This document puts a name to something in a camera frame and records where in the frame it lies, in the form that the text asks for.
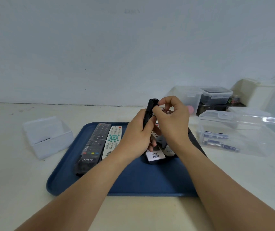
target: table surface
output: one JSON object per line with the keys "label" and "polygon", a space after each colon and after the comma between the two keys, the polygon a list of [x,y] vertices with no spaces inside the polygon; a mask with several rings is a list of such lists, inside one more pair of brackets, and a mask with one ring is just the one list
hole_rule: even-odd
{"label": "table surface", "polygon": [[[140,107],[0,103],[0,231],[13,230],[54,197],[46,181],[66,150],[39,161],[26,121],[57,116],[77,136],[90,122],[129,122]],[[198,118],[189,127],[195,134]],[[267,158],[203,148],[217,166],[275,209],[275,153]],[[90,230],[214,230],[199,198],[106,197]]]}

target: white air conditioner remote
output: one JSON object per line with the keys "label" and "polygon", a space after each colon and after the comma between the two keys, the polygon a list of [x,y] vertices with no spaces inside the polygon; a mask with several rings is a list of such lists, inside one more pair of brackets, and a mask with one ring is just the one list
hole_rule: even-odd
{"label": "white air conditioner remote", "polygon": [[104,146],[102,159],[107,157],[114,149],[117,147],[121,140],[122,127],[121,126],[112,126],[106,139]]}
{"label": "white air conditioner remote", "polygon": [[[155,139],[157,139],[158,135],[155,132],[152,132],[151,134],[155,137]],[[169,145],[166,145],[166,148],[162,149],[162,152],[166,156],[174,156],[175,155],[175,153],[173,152],[173,150],[170,148]]]}

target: clear food container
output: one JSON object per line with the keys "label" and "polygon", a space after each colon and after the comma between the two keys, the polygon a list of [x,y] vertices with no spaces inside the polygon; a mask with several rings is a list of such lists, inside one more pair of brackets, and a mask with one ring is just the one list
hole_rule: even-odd
{"label": "clear food container", "polygon": [[203,94],[201,102],[206,105],[226,104],[233,91],[224,87],[204,87],[201,88]]}
{"label": "clear food container", "polygon": [[191,115],[196,114],[202,94],[203,90],[197,86],[174,86],[169,93],[178,97],[184,105],[192,106],[194,110]]}
{"label": "clear food container", "polygon": [[275,133],[267,124],[275,118],[207,110],[199,116],[198,141],[202,147],[267,157],[275,152]]}

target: blue tray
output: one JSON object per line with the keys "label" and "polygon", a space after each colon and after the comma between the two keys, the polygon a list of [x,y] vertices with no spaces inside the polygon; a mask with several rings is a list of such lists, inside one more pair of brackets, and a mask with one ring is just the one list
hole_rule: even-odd
{"label": "blue tray", "polygon": [[[74,164],[97,124],[98,122],[92,122],[81,129],[47,180],[49,193],[57,196],[80,178],[74,174]],[[109,124],[122,126],[122,135],[128,125],[116,122]],[[191,132],[189,137],[191,142],[203,152]],[[163,164],[150,165],[145,162],[145,156],[141,156],[119,175],[108,196],[197,196],[197,193],[185,166],[178,157]]]}

